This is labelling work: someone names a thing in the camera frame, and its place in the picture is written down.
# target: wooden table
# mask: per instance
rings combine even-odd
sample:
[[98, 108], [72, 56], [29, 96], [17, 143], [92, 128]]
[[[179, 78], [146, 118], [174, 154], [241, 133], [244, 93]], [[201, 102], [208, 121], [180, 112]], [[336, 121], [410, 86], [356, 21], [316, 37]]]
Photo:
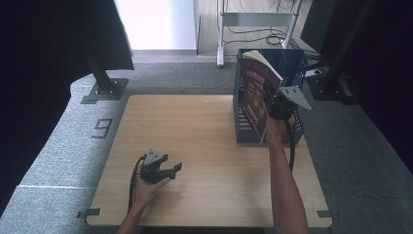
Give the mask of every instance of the wooden table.
[[[127, 214], [132, 169], [150, 148], [182, 162], [175, 180], [161, 188], [140, 225], [273, 226], [269, 152], [237, 144], [232, 96], [132, 96], [114, 139], [89, 215], [90, 225], [120, 225]], [[293, 175], [310, 227], [330, 217], [316, 170], [302, 137]]]

